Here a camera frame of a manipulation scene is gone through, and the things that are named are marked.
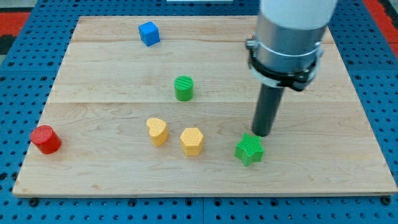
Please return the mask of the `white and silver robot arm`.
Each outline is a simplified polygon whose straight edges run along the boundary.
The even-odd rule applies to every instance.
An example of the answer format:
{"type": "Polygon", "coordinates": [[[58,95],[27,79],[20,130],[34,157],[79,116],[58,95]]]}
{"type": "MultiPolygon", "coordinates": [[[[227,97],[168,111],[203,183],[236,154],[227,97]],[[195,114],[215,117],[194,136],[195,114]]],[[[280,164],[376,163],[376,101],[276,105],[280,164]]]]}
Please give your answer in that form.
{"type": "Polygon", "coordinates": [[[304,90],[323,55],[322,38],[336,0],[260,0],[257,28],[246,41],[248,65],[265,86],[304,90]]]}

